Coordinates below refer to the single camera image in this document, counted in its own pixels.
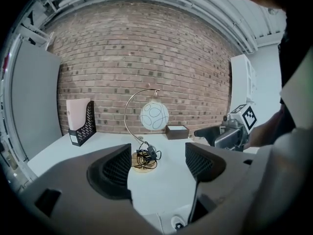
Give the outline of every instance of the ceiling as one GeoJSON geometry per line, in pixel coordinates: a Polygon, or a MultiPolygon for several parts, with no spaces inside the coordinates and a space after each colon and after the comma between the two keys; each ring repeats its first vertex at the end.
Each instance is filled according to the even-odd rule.
{"type": "MultiPolygon", "coordinates": [[[[33,25],[43,27],[81,7],[107,0],[33,0],[24,19],[32,13],[33,25]]],[[[286,15],[248,0],[153,0],[193,13],[220,31],[239,51],[254,53],[259,47],[280,42],[286,15]]]]}

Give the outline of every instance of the small wooden box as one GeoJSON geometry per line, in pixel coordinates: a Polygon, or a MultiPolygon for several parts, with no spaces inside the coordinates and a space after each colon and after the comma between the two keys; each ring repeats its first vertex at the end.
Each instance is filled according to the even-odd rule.
{"type": "Polygon", "coordinates": [[[187,139],[189,129],[184,125],[167,125],[165,127],[165,134],[168,140],[187,139]]]}

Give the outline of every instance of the white wall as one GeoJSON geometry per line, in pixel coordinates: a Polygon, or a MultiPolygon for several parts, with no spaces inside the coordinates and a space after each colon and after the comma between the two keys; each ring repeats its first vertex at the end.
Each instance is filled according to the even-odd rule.
{"type": "Polygon", "coordinates": [[[247,56],[256,70],[257,90],[253,97],[256,103],[254,110],[258,118],[257,125],[265,123],[280,109],[281,73],[278,57],[278,46],[270,45],[259,48],[247,56]]]}

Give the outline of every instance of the hand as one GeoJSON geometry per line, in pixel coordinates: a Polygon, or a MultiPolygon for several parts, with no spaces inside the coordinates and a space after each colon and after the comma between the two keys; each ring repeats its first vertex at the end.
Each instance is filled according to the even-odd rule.
{"type": "Polygon", "coordinates": [[[244,145],[244,150],[250,147],[261,147],[270,144],[273,134],[276,131],[276,126],[282,116],[284,105],[282,105],[279,112],[276,112],[269,121],[255,127],[249,137],[248,143],[244,145]]]}

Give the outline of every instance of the white cabinet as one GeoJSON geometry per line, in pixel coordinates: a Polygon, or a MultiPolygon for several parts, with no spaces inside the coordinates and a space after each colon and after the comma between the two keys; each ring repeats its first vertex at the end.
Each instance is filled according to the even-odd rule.
{"type": "Polygon", "coordinates": [[[245,55],[230,59],[232,71],[232,89],[230,111],[237,106],[253,103],[256,91],[256,72],[245,55]]]}

